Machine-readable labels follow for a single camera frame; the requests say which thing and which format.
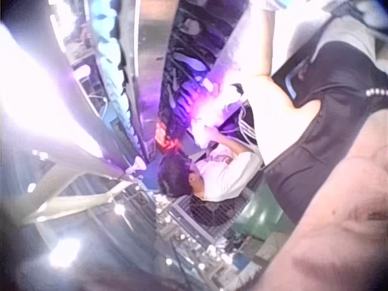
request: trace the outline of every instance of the blurry object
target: blurry object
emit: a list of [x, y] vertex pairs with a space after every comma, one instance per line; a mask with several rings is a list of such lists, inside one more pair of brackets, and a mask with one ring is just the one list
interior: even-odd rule
[[177, 139], [171, 140], [166, 136], [166, 126], [161, 121], [156, 123], [155, 140], [163, 151], [171, 150], [178, 144]]
[[142, 158], [137, 156], [135, 158], [135, 162], [131, 167], [129, 167], [127, 170], [125, 170], [126, 174], [130, 175], [132, 173], [135, 173], [137, 170], [142, 170], [144, 171], [147, 168], [145, 162], [143, 161]]
[[56, 14], [59, 18], [59, 27], [63, 37], [68, 37], [74, 31], [76, 16], [72, 9], [65, 1], [57, 1], [55, 3]]
[[36, 183], [31, 183], [30, 185], [28, 185], [27, 192], [31, 193], [32, 191], [34, 191], [35, 187]]
[[89, 77], [90, 76], [90, 67], [88, 65], [82, 65], [75, 69], [73, 72], [74, 78], [77, 80], [81, 80], [83, 78]]
[[210, 141], [207, 139], [205, 133], [205, 123], [203, 120], [192, 120], [192, 134], [194, 136], [195, 143], [201, 149], [206, 149]]
[[50, 264], [57, 268], [70, 267], [77, 258], [81, 243], [77, 239], [68, 238], [59, 241], [50, 254]]
[[364, 22], [370, 27], [388, 29], [388, 15], [384, 7], [376, 0], [360, 1], [357, 9], [363, 13]]
[[125, 207], [122, 204], [116, 204], [115, 205], [115, 213], [117, 215], [124, 215], [125, 214]]

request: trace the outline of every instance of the black vest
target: black vest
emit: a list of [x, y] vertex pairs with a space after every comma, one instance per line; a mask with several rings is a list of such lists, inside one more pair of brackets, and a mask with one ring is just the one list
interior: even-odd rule
[[294, 105], [319, 99], [320, 111], [300, 139], [264, 169], [275, 198], [293, 222], [346, 156], [366, 119], [388, 108], [386, 89], [387, 75], [354, 47], [330, 42], [319, 51]]

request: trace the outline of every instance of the white cloth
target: white cloth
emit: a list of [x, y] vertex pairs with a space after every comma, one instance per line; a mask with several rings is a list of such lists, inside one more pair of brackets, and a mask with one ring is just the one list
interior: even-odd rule
[[237, 197], [261, 164], [262, 159], [256, 153], [234, 155], [228, 147], [219, 145], [206, 159], [196, 163], [205, 182], [203, 200], [218, 202]]

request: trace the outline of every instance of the lamp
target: lamp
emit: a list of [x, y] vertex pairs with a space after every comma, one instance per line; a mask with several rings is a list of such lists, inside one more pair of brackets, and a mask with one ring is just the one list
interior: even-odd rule
[[66, 268], [76, 259], [81, 244], [77, 239], [63, 239], [50, 254], [53, 267]]
[[132, 173], [135, 173], [137, 170], [142, 170], [144, 171], [147, 168], [145, 162], [143, 161], [142, 158], [137, 156], [135, 158], [135, 162], [133, 163], [132, 166], [130, 166], [127, 170], [125, 170], [125, 173], [130, 175]]

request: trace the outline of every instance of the wire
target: wire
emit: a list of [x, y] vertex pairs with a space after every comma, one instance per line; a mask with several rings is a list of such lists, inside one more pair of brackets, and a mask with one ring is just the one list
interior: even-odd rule
[[88, 95], [89, 98], [97, 98], [97, 99], [102, 99], [105, 103], [104, 105], [104, 111], [102, 112], [101, 114], [101, 119], [104, 118], [105, 116], [105, 113], [108, 109], [108, 99], [106, 97], [103, 97], [103, 96], [98, 96], [98, 95]]
[[244, 139], [248, 144], [250, 144], [251, 146], [255, 146], [255, 144], [251, 142], [250, 139], [247, 137], [249, 136], [252, 139], [256, 139], [255, 129], [252, 128], [243, 120], [246, 114], [247, 114], [247, 110], [243, 105], [241, 105], [241, 111], [238, 115], [239, 131], [241, 132], [242, 136], [244, 137]]

